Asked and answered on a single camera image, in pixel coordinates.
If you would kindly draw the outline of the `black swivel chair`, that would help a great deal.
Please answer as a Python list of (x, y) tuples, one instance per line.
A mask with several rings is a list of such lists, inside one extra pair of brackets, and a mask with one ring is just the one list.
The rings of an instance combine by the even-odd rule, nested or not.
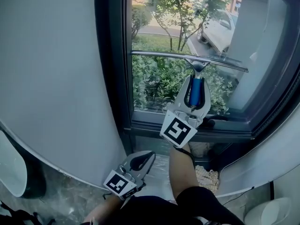
[(36, 212), (29, 214), (24, 210), (13, 210), (0, 200), (0, 225), (55, 225), (56, 220), (51, 218), (43, 221)]

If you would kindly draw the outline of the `white rounded toilet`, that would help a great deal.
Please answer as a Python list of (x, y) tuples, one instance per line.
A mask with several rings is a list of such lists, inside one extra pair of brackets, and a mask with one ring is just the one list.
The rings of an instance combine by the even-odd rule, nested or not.
[(261, 203), (244, 217), (245, 225), (278, 225), (286, 219), (291, 209), (291, 199), (281, 197)]

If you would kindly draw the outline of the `small window pane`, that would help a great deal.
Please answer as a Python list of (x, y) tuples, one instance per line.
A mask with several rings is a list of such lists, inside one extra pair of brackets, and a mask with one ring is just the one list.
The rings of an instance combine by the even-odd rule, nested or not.
[[(192, 155), (196, 158), (204, 158), (205, 160), (213, 159), (230, 147), (230, 145), (230, 143), (189, 142)], [(134, 151), (151, 150), (159, 155), (168, 156), (170, 149), (171, 143), (164, 139), (135, 137)]]

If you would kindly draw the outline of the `person's left forearm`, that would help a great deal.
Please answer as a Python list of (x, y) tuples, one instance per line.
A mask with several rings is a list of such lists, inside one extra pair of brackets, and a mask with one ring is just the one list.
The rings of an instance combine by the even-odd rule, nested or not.
[(109, 196), (87, 215), (83, 225), (103, 225), (115, 211), (122, 207), (124, 202), (116, 195)]

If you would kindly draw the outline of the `thin leafy tree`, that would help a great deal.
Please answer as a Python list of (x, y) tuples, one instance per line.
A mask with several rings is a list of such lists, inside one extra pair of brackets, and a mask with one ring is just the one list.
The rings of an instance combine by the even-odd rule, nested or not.
[[(170, 50), (182, 52), (190, 34), (194, 28), (194, 12), (190, 0), (146, 0), (146, 5), (158, 25), (167, 32), (170, 38)], [(179, 28), (178, 46), (173, 48), (173, 39), (168, 31), (175, 26)]]
[(196, 34), (201, 26), (209, 24), (212, 18), (219, 17), (219, 10), (226, 8), (229, 0), (177, 0), (180, 18), (180, 47), (182, 51), (188, 39)]

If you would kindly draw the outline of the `green hedge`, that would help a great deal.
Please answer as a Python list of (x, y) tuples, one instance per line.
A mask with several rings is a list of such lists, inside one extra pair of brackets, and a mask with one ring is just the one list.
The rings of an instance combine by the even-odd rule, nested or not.
[[(165, 113), (173, 103), (187, 76), (193, 73), (183, 59), (132, 56), (133, 105), (137, 111)], [(229, 115), (231, 95), (238, 85), (232, 75), (223, 73), (220, 66), (209, 65), (202, 73), (211, 97), (209, 114)]]

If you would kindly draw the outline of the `person's right forearm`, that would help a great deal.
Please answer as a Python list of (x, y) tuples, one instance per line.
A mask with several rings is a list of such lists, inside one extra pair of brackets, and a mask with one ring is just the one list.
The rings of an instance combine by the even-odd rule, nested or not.
[(185, 189), (199, 185), (191, 157), (174, 147), (170, 150), (169, 179), (175, 200)]

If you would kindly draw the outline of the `person's black clothing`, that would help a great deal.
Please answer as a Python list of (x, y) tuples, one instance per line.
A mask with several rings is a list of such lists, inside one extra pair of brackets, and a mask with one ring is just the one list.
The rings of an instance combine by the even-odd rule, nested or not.
[(244, 225), (203, 187), (185, 189), (176, 203), (157, 196), (132, 196), (103, 225), (203, 225), (200, 218), (221, 225)]

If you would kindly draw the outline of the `blue handled metal squeegee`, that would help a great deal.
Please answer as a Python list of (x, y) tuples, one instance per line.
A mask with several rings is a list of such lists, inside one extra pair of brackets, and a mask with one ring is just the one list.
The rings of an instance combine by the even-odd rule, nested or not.
[(132, 50), (131, 54), (140, 56), (168, 57), (185, 60), (191, 66), (194, 73), (194, 75), (191, 78), (191, 89), (189, 99), (189, 104), (193, 106), (199, 105), (201, 103), (201, 98), (204, 94), (201, 91), (201, 89), (204, 88), (204, 85), (202, 84), (202, 72), (208, 65), (214, 64), (217, 66), (222, 66), (225, 68), (230, 68), (233, 70), (248, 73), (248, 69), (242, 67), (240, 65), (240, 62), (236, 60), (222, 60), (214, 57), (201, 57), (182, 53), (150, 52), (142, 50)]

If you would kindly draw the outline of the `large window glass pane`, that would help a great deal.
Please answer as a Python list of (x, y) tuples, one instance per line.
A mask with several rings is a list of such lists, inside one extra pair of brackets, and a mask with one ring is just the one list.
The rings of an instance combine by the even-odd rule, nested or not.
[[(220, 66), (223, 73), (232, 75), (239, 82), (228, 102), (230, 114), (224, 116), (245, 120), (251, 116), (248, 112), (251, 103), (267, 95), (263, 83), (273, 69), (277, 51), (282, 47), (288, 9), (286, 0), (242, 0), (226, 54), (219, 55), (211, 45), (198, 42), (197, 33), (188, 39), (182, 52), (171, 51), (170, 38), (153, 15), (150, 24), (141, 28), (134, 39), (131, 38), (131, 49), (239, 61), (248, 73)], [(178, 46), (179, 28), (172, 26), (168, 31), (175, 48)], [(136, 121), (161, 123), (165, 113), (134, 109), (133, 118)]]

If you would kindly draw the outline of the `beige checkered cloth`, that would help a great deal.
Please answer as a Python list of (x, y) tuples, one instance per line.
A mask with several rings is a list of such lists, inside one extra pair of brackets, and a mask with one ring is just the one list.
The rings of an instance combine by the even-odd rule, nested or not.
[(218, 191), (219, 179), (217, 171), (206, 171), (203, 166), (197, 165), (195, 172), (200, 187), (206, 188), (214, 194)]

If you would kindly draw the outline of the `round green shrub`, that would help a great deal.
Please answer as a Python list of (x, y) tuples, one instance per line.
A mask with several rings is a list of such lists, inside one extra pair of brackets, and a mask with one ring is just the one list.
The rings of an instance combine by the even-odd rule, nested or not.
[(132, 23), (131, 23), (131, 38), (134, 39), (138, 31), (149, 25), (152, 20), (152, 14), (144, 5), (132, 6)]

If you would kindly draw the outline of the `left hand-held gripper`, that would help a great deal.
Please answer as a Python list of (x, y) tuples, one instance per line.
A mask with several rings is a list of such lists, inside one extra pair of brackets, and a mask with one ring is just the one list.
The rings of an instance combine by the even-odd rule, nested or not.
[(144, 177), (149, 173), (155, 159), (155, 152), (150, 150), (128, 155), (116, 170), (109, 173), (104, 181), (105, 188), (121, 200), (126, 200), (146, 185)]

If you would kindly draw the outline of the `white shell chair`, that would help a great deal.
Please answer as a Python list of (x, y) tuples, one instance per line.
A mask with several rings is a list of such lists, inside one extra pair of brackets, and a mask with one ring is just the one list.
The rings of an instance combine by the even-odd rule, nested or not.
[(0, 182), (15, 197), (36, 199), (46, 194), (41, 162), (1, 128)]

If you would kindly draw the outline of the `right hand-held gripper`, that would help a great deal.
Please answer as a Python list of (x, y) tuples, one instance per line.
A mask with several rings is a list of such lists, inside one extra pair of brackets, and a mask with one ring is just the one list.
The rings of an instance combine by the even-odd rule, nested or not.
[(192, 79), (191, 75), (186, 77), (174, 103), (168, 106), (160, 131), (160, 136), (177, 148), (191, 140), (210, 110), (210, 90), (204, 78), (200, 83), (199, 105), (194, 108), (189, 104)]

